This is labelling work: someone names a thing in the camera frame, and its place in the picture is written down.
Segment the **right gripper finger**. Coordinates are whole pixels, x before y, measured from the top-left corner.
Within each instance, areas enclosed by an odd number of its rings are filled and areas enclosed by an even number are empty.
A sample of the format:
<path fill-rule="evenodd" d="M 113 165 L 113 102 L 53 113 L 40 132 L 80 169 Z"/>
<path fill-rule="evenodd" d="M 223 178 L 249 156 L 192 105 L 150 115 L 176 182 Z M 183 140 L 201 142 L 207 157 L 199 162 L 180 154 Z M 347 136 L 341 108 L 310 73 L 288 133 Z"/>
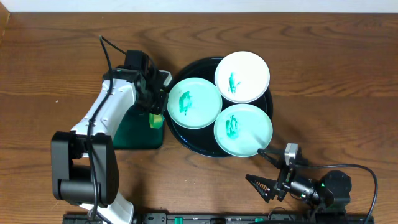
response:
<path fill-rule="evenodd" d="M 267 147 L 264 149 L 258 149 L 257 153 L 277 169 L 281 170 L 286 166 L 285 151 L 282 149 Z"/>
<path fill-rule="evenodd" d="M 257 190 L 266 203 L 269 203 L 270 200 L 274 199 L 277 193 L 276 189 L 274 188 L 277 185 L 276 180 L 250 174 L 247 174 L 245 178 Z"/>

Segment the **yellow green sponge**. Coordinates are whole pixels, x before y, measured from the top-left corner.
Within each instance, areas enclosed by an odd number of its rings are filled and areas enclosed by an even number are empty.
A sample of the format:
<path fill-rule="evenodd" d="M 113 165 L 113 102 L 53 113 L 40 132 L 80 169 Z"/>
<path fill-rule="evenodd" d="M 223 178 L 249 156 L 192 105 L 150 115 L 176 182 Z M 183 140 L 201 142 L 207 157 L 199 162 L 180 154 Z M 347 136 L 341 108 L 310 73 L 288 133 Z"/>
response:
<path fill-rule="evenodd" d="M 149 114 L 149 125 L 152 129 L 160 129 L 164 125 L 164 116 L 162 114 Z"/>

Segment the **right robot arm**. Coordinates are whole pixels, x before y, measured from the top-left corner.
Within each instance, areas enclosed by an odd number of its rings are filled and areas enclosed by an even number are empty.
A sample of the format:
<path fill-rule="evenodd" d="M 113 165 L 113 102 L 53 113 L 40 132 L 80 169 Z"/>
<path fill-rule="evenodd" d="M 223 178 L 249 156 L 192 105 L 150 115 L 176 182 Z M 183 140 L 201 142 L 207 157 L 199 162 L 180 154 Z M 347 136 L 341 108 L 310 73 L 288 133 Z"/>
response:
<path fill-rule="evenodd" d="M 310 206 L 336 212 L 345 211 L 345 206 L 350 203 L 351 178 L 344 172 L 332 170 L 320 180 L 298 174 L 299 168 L 308 167 L 308 160 L 302 156 L 298 144 L 288 143 L 284 150 L 267 147 L 257 153 L 280 170 L 276 180 L 246 175 L 246 180 L 265 202 L 275 198 L 283 201 L 287 194 L 292 194 Z"/>

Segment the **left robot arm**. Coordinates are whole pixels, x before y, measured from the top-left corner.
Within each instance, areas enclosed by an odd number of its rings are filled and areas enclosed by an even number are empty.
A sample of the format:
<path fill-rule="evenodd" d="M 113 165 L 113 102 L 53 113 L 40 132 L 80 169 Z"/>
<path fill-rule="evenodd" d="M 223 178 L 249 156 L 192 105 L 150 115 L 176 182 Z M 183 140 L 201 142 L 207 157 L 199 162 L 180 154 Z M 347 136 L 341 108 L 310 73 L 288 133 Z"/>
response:
<path fill-rule="evenodd" d="M 52 190 L 105 223 L 132 223 L 134 206 L 119 193 L 114 136 L 127 111 L 136 107 L 162 114 L 171 73 L 159 70 L 140 50 L 127 50 L 124 64 L 103 75 L 102 89 L 84 118 L 69 132 L 57 131 L 50 143 Z"/>

